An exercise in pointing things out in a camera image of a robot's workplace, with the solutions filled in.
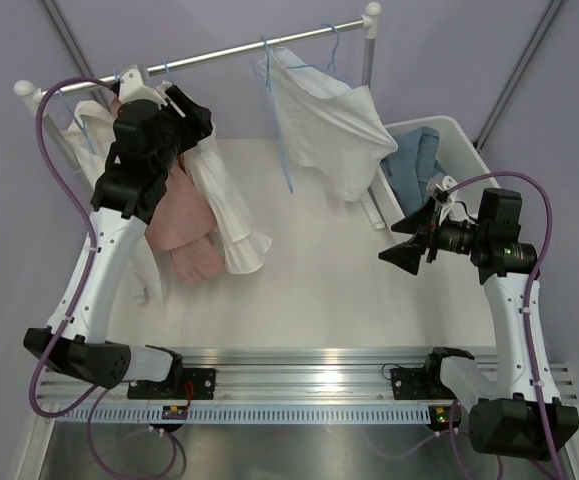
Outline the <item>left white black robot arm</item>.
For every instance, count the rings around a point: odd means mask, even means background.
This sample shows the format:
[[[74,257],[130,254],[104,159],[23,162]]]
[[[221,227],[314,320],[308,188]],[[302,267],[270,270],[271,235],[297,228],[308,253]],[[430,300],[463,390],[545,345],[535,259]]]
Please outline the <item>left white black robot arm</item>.
[[[210,111],[178,86],[161,90],[122,83],[114,141],[84,215],[85,240],[63,299],[23,345],[41,367],[95,387],[150,383],[164,398],[184,388],[179,355],[159,347],[108,341],[113,303],[135,247],[143,238],[176,158],[213,131]]]

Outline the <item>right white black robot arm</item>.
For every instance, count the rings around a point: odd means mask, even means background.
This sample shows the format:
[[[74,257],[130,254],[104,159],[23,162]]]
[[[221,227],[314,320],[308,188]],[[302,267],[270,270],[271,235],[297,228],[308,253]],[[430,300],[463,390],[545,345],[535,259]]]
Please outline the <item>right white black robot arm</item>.
[[[408,240],[379,259],[417,274],[441,251],[467,255],[478,270],[494,324],[498,371],[490,381],[468,351],[435,347],[419,368],[390,371],[397,399],[457,400],[468,412],[478,453],[546,461],[576,433],[579,415],[563,404],[546,358],[539,319],[539,283],[530,277],[535,248],[519,240],[522,198],[500,188],[483,191],[477,220],[441,216],[431,198],[392,225]]]

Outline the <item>blue wire hanger of skirt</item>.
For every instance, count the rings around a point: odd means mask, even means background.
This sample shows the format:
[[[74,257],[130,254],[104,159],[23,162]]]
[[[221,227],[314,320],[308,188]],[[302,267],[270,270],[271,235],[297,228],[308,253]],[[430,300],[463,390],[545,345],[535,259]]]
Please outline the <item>blue wire hanger of skirt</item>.
[[[262,61],[257,62],[251,61],[251,67],[255,77],[258,80],[258,84],[263,94],[263,98],[265,99],[266,102],[272,134],[276,143],[280,166],[285,178],[285,182],[289,190],[289,193],[293,194],[294,193],[293,177],[291,174],[289,161],[287,159],[285,143],[280,128],[278,112],[272,89],[272,81],[270,76],[270,46],[267,39],[264,36],[261,36],[260,40],[263,44],[264,58],[262,59]]]

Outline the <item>white ruffled dress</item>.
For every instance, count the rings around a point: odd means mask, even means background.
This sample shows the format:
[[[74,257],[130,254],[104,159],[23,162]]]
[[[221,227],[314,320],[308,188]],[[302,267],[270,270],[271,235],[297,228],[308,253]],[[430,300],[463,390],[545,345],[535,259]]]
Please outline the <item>white ruffled dress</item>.
[[[216,134],[184,153],[185,173],[208,204],[222,245],[226,271],[252,274],[262,268],[271,247],[269,236],[259,231],[251,210],[223,162]]]

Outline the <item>blue denim skirt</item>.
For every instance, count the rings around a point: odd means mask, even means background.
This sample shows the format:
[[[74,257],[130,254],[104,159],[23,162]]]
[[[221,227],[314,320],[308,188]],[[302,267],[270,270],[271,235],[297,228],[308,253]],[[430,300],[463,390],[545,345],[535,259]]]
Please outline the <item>blue denim skirt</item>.
[[[423,126],[395,134],[393,139],[398,149],[387,155],[380,166],[400,208],[408,216],[426,203],[431,178],[444,172],[436,159],[440,134]]]

